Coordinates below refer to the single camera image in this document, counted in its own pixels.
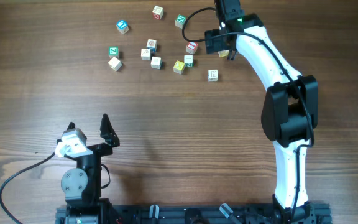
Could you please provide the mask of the yellow sided picture block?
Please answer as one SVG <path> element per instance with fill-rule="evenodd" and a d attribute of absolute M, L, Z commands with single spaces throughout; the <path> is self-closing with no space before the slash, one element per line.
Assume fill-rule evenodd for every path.
<path fill-rule="evenodd" d="M 229 55 L 229 50 L 222 50 L 218 52 L 219 57 L 223 58 L 223 57 L 228 57 Z"/>

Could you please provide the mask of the wooden K letter block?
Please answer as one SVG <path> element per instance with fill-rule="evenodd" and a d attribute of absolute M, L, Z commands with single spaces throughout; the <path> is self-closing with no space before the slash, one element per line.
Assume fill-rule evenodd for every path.
<path fill-rule="evenodd" d="M 208 81 L 216 82 L 218 81 L 219 75 L 217 70 L 208 70 Z"/>

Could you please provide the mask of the red I letter block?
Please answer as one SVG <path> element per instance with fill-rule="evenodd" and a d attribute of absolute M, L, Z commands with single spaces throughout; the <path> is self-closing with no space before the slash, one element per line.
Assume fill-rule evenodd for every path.
<path fill-rule="evenodd" d="M 188 42 L 186 45 L 186 51 L 189 54 L 194 55 L 197 49 L 198 49 L 198 44 L 196 42 Z"/>

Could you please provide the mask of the green sided wooden block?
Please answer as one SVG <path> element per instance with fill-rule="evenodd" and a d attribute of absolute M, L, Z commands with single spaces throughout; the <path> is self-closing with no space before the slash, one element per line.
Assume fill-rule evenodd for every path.
<path fill-rule="evenodd" d="M 184 63 L 185 63 L 185 67 L 193 67 L 194 66 L 193 55 L 184 55 Z"/>

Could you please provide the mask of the wooden fish nine block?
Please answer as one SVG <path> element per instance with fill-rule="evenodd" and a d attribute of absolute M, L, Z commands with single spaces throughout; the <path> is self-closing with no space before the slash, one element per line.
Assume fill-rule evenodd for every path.
<path fill-rule="evenodd" d="M 160 57 L 153 56 L 150 61 L 150 66 L 151 68 L 160 70 L 162 66 L 162 59 Z"/>

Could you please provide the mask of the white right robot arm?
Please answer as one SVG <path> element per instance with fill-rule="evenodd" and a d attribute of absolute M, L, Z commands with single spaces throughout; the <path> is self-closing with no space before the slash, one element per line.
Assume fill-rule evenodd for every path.
<path fill-rule="evenodd" d="M 245 14 L 239 1 L 215 1 L 219 28 L 205 33 L 207 52 L 241 54 L 262 82 L 266 95 L 262 129 L 275 148 L 275 203 L 282 220 L 309 216 L 305 187 L 306 152 L 314 145 L 318 123 L 318 82 L 303 76 L 280 54 L 256 14 Z"/>

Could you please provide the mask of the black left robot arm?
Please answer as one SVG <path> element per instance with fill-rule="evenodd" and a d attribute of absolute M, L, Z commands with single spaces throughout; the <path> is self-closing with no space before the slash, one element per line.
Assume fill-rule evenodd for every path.
<path fill-rule="evenodd" d="M 73 123 L 63 132 L 55 153 L 76 162 L 76 167 L 67 171 L 61 180 L 65 201 L 75 208 L 93 207 L 101 197 L 101 158 L 113 154 L 120 146 L 108 115 L 101 119 L 100 137 L 104 142 L 87 146 L 87 137 Z"/>

